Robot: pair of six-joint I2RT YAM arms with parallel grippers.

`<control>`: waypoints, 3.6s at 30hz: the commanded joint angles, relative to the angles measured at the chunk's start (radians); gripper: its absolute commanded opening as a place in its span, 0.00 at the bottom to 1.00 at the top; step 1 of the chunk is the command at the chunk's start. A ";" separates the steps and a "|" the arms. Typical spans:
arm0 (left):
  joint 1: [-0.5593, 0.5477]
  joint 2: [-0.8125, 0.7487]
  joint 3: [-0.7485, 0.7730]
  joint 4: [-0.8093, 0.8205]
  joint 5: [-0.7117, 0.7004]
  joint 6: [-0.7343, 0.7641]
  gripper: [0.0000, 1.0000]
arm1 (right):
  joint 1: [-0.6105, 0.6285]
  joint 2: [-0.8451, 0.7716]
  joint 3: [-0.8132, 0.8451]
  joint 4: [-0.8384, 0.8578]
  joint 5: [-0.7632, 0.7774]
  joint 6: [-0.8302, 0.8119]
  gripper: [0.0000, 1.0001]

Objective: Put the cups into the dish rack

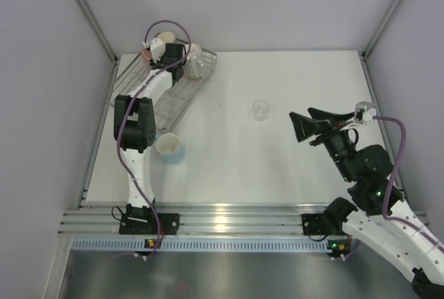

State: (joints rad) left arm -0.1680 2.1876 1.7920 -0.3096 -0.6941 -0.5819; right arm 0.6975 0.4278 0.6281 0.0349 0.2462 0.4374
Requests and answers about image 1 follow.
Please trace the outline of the beige ceramic mug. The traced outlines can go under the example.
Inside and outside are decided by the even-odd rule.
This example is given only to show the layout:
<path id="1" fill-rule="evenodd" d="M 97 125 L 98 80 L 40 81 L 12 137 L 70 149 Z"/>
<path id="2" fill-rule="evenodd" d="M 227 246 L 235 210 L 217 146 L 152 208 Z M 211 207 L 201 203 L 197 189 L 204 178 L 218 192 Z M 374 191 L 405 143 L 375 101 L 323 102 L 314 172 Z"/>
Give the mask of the beige ceramic mug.
<path id="1" fill-rule="evenodd" d="M 165 44 L 174 43 L 176 41 L 176 36 L 171 31 L 158 33 L 156 37 L 161 39 Z"/>

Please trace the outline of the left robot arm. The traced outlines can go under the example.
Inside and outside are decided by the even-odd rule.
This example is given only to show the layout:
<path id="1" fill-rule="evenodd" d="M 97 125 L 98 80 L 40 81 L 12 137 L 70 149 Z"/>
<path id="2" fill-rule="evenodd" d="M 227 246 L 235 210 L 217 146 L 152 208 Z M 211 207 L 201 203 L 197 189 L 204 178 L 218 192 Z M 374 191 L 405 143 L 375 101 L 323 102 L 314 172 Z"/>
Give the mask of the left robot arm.
<path id="1" fill-rule="evenodd" d="M 156 136 L 154 107 L 160 97 L 184 75 L 187 47 L 167 43 L 144 80 L 131 92 L 114 100 L 114 138 L 117 156 L 128 174 L 128 204 L 137 209 L 150 208 L 155 200 L 145 180 L 145 158 Z"/>

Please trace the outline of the clear glass cup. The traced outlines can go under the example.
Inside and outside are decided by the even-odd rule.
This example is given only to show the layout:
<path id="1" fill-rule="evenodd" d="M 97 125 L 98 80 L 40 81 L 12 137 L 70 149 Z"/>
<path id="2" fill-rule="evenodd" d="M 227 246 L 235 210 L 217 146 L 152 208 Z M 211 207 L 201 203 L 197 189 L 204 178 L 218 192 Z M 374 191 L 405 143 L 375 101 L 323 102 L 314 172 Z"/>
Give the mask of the clear glass cup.
<path id="1" fill-rule="evenodd" d="M 270 112 L 270 105 L 265 100 L 257 100 L 253 103 L 253 116 L 256 121 L 265 121 Z"/>

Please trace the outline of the pink cartoon mug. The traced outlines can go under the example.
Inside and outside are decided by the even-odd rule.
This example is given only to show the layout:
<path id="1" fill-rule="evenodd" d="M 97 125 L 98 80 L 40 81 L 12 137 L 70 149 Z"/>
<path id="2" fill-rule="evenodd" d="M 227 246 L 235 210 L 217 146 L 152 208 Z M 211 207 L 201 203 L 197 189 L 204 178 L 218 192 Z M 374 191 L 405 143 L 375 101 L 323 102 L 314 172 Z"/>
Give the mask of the pink cartoon mug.
<path id="1" fill-rule="evenodd" d="M 144 62 L 146 69 L 150 71 L 152 69 L 152 63 L 153 63 L 151 50 L 143 46 L 140 52 L 140 56 Z"/>

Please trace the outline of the white mug orange inside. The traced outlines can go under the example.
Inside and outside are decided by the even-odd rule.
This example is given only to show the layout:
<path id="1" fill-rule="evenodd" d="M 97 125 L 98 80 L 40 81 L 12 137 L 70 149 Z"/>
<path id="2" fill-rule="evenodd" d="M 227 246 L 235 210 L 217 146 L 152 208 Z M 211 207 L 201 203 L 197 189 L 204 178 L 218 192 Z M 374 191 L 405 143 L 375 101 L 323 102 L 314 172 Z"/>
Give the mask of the white mug orange inside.
<path id="1" fill-rule="evenodd" d="M 197 44 L 191 44 L 189 55 L 185 64 L 185 77 L 197 79 L 203 76 L 203 50 Z"/>

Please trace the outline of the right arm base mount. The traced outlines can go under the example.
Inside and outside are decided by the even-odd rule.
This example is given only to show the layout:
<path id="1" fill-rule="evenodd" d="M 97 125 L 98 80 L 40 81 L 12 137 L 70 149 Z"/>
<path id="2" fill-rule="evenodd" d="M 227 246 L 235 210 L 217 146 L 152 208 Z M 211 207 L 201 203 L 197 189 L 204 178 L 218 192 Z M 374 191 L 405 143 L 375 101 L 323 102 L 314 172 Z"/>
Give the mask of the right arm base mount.
<path id="1" fill-rule="evenodd" d="M 324 239 L 330 235 L 344 234 L 343 224 L 356 211 L 357 207 L 349 200 L 338 197 L 322 213 L 302 215 L 303 234 L 308 237 L 321 236 Z"/>

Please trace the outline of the light blue mug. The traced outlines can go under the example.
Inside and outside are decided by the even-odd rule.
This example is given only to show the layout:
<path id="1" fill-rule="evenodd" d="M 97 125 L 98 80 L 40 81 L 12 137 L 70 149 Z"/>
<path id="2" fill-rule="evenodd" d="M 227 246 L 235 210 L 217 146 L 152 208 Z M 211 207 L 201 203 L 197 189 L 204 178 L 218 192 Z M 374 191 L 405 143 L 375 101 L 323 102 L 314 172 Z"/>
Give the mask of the light blue mug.
<path id="1" fill-rule="evenodd" d="M 185 147 L 180 138 L 173 133 L 157 136 L 155 150 L 167 164 L 178 164 L 185 156 Z"/>

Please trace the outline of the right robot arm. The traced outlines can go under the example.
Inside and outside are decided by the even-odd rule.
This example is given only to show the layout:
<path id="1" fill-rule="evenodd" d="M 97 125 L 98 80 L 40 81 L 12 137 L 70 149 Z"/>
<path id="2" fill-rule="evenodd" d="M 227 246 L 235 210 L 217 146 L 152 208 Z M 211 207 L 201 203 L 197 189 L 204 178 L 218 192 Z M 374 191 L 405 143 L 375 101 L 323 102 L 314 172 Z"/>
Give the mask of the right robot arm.
<path id="1" fill-rule="evenodd" d="M 394 266 L 419 298 L 443 297 L 443 243 L 413 212 L 395 179 L 404 154 L 407 134 L 397 119 L 401 142 L 394 162 L 379 144 L 357 149 L 358 127 L 374 120 L 373 103 L 356 104 L 354 112 L 334 114 L 309 108 L 308 115 L 290 112 L 298 142 L 322 145 L 345 182 L 349 199 L 335 198 L 320 214 L 302 216 L 303 233 L 314 241 L 326 239 L 332 260 L 346 260 L 365 244 Z"/>

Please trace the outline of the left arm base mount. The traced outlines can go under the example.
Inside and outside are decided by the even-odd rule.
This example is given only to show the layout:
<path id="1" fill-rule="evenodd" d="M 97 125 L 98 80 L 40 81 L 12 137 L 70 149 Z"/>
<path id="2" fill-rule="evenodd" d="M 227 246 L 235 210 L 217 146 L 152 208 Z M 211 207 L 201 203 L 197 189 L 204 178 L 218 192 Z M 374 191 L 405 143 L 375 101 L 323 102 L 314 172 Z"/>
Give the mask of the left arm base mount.
<path id="1" fill-rule="evenodd" d="M 157 221 L 154 212 L 147 207 L 133 207 L 127 204 L 125 211 L 114 206 L 111 209 L 112 218 L 119 222 L 119 234 L 143 235 L 157 234 L 160 228 L 160 235 L 175 235 L 180 225 L 180 215 L 178 213 L 158 213 Z"/>

